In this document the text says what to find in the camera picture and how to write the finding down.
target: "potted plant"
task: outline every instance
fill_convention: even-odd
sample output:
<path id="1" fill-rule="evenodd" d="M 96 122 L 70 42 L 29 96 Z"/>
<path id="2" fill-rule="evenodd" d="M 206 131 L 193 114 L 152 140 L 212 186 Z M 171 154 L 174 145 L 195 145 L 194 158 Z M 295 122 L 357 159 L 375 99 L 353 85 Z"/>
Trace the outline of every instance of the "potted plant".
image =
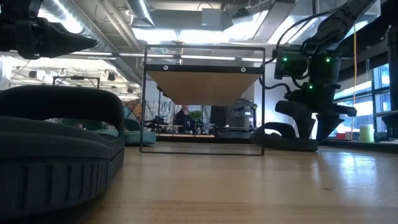
<path id="1" fill-rule="evenodd" d="M 198 124 L 201 123 L 201 119 L 202 119 L 201 111 L 191 111 L 189 113 L 189 116 L 191 117 L 192 120 L 195 121 L 195 127 L 197 127 Z"/>

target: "person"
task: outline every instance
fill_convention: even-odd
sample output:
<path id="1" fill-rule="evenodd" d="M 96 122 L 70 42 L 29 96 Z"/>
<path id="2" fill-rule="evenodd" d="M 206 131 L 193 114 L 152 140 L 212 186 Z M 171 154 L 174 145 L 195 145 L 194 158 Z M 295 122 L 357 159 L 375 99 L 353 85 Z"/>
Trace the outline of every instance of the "person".
<path id="1" fill-rule="evenodd" d="M 187 131 L 195 132 L 195 121 L 189 115 L 189 106 L 182 105 L 181 110 L 175 115 L 174 125 L 181 125 L 178 129 L 179 133 L 185 133 Z"/>

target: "wooden table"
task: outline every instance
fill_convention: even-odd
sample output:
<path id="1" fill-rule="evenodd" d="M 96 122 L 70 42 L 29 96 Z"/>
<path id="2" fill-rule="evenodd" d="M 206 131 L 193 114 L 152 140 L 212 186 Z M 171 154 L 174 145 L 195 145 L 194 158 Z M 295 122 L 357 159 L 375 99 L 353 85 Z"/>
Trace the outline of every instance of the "wooden table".
<path id="1" fill-rule="evenodd" d="M 131 147 L 105 194 L 56 213 L 52 223 L 398 223 L 397 170 L 398 155 L 330 147 L 319 152 L 267 150 L 264 157 L 140 154 Z"/>

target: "metal frame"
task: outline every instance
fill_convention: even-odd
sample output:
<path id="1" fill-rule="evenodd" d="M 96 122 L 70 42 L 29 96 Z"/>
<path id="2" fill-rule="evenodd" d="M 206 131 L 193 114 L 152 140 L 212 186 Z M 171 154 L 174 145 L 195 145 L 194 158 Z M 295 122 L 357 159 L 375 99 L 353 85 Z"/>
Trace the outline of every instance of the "metal frame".
<path id="1" fill-rule="evenodd" d="M 141 153 L 154 153 L 154 154 L 197 154 L 197 155 L 218 155 L 218 156 L 263 156 L 264 146 L 261 146 L 260 154 L 241 154 L 241 153 L 202 153 L 202 152 L 154 152 L 154 151 L 144 151 L 144 123 L 145 123 L 145 110 L 146 110 L 146 79 L 147 71 L 164 71 L 164 65 L 148 65 L 148 50 L 151 48 L 171 48 L 171 49 L 223 49 L 223 50 L 257 50 L 262 52 L 262 64 L 259 68 L 249 67 L 246 68 L 245 73 L 260 73 L 262 74 L 262 85 L 265 85 L 266 80 L 266 49 L 262 47 L 227 47 L 227 46 L 205 46 L 205 45 L 146 45 L 144 49 L 144 73 L 142 76 L 142 116 L 141 116 L 141 135 L 139 151 Z M 188 71 L 188 72 L 214 72 L 214 73 L 242 73 L 240 67 L 212 67 L 212 66 L 196 66 L 196 65 L 167 65 L 167 71 Z M 266 90 L 262 89 L 262 115 L 261 120 L 264 124 L 265 122 L 265 97 Z"/>

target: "yellow cup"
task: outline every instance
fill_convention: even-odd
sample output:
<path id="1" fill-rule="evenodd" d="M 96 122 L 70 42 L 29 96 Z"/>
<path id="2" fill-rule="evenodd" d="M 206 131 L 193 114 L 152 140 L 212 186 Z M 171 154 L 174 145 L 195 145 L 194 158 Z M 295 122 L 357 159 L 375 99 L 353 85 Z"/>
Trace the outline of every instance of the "yellow cup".
<path id="1" fill-rule="evenodd" d="M 374 142 L 373 124 L 362 124 L 359 127 L 359 140 L 361 142 Z"/>

